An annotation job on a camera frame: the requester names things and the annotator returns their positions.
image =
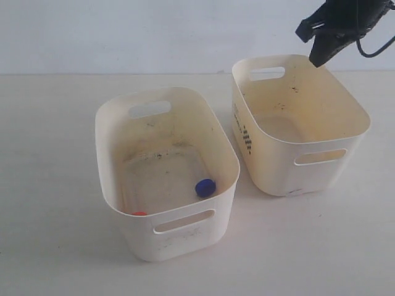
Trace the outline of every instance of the bin handle cutout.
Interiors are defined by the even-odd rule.
[[[172,105],[168,101],[149,102],[143,105],[136,105],[129,109],[129,116],[133,119],[159,115],[171,111]]]
[[[198,224],[204,220],[210,219],[215,215],[215,210],[206,210],[191,216],[176,219],[170,222],[160,224],[154,228],[154,233],[163,234],[177,229],[191,226],[192,224]]]
[[[347,149],[308,153],[295,158],[295,165],[313,165],[316,163],[335,162],[347,154]]]
[[[249,72],[251,81],[278,79],[285,75],[284,67],[258,68]]]

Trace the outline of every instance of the white wall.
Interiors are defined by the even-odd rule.
[[[0,73],[216,73],[250,56],[308,55],[294,34],[324,0],[0,0]],[[389,13],[364,39],[394,34]],[[332,70],[395,69],[355,45]]]

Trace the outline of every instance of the storage basket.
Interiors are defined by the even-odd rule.
[[[256,79],[277,67],[282,77]],[[233,131],[254,184],[277,196],[334,185],[370,126],[346,88],[302,55],[241,60],[232,74]]]
[[[96,114],[96,150],[104,199],[140,259],[162,261],[224,235],[239,161],[197,92],[165,88],[105,103]],[[216,191],[200,199],[195,184],[206,178]]]

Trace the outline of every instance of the black cable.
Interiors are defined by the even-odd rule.
[[[359,36],[359,0],[356,0],[356,2],[357,2],[357,6],[356,6],[357,19],[355,21],[356,21],[356,26],[357,26],[357,41],[356,41],[356,43],[357,43],[358,51],[364,57],[367,57],[367,58],[376,57],[379,54],[381,54],[383,51],[385,51],[387,48],[389,48],[390,45],[392,45],[392,43],[395,42],[395,36],[393,36],[386,44],[384,44],[381,48],[379,48],[379,50],[377,50],[373,54],[367,54],[366,52],[364,52],[364,50],[362,49],[362,45],[360,43],[360,36]]]

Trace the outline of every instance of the white plastic bin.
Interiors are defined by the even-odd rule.
[[[166,260],[224,235],[239,161],[197,92],[165,88],[112,99],[96,115],[96,149],[104,199],[137,257]],[[216,191],[202,200],[195,184],[205,178]]]
[[[277,67],[281,78],[256,79]],[[334,185],[370,126],[346,88],[302,55],[245,59],[232,72],[233,131],[254,184],[277,196]]]

